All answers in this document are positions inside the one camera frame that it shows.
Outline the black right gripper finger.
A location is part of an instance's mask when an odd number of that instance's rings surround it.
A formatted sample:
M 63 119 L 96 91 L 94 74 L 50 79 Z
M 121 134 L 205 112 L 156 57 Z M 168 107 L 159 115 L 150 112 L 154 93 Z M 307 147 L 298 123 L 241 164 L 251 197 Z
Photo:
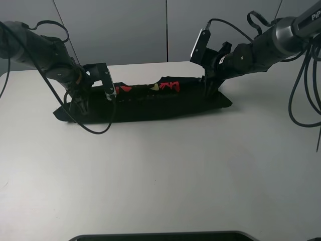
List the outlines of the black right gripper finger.
M 206 79 L 204 97 L 211 97 L 215 94 L 221 85 L 221 80 L 219 79 Z

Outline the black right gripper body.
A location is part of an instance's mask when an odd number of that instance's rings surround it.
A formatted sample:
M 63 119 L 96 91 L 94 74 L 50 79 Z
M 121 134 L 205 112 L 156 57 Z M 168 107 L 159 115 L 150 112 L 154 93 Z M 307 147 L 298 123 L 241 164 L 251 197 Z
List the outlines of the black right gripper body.
M 218 75 L 218 65 L 222 58 L 231 53 L 231 47 L 231 43 L 224 42 L 219 51 L 205 48 L 201 63 L 205 70 L 206 83 L 211 87 L 219 87 L 224 82 Z

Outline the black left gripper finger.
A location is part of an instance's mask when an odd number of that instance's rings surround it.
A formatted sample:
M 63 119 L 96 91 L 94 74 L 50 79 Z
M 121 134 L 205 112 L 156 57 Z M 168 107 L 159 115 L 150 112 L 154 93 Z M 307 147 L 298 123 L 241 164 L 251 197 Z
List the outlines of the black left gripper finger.
M 88 99 L 76 96 L 72 97 L 70 102 L 70 110 L 73 113 L 79 113 L 81 115 L 88 115 L 89 114 L 89 104 Z

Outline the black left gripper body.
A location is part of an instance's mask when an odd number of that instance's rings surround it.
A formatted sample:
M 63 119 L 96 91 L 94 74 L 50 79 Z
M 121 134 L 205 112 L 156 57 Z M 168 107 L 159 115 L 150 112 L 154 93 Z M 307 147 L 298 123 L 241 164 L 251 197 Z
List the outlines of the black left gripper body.
M 105 64 L 78 66 L 78 78 L 67 88 L 68 94 L 78 105 L 88 105 L 91 88 L 105 77 Z

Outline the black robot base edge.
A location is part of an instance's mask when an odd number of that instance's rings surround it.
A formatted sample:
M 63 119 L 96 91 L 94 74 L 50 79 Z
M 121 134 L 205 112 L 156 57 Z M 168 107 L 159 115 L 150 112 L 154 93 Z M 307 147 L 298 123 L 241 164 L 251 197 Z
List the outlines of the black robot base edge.
M 164 232 L 164 233 L 131 233 L 131 234 L 82 234 L 71 240 L 107 240 L 107 241 L 140 241 L 140 240 L 257 240 L 241 231 L 199 231 L 199 232 Z

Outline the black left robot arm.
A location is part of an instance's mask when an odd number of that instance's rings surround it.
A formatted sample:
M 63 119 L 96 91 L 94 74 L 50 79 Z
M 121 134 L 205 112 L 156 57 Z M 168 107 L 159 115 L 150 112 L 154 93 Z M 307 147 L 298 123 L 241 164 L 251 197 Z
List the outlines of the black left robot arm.
M 90 113 L 93 83 L 108 73 L 105 63 L 77 64 L 63 40 L 38 35 L 21 22 L 1 25 L 1 58 L 40 69 L 47 78 L 56 80 L 82 115 Z

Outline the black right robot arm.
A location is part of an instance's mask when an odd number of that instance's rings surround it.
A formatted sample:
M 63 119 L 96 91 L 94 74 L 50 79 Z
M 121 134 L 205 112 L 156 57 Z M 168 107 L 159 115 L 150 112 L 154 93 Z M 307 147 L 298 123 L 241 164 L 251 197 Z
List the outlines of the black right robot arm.
M 249 73 L 266 72 L 278 62 L 290 62 L 309 50 L 316 56 L 316 41 L 320 36 L 320 2 L 298 17 L 284 17 L 268 22 L 261 14 L 251 11 L 248 24 L 257 36 L 246 38 L 249 43 L 238 44 L 235 49 L 225 42 L 219 51 L 207 47 L 211 36 L 207 22 L 198 36 L 191 58 L 205 70 L 205 97 L 212 97 L 222 83 Z

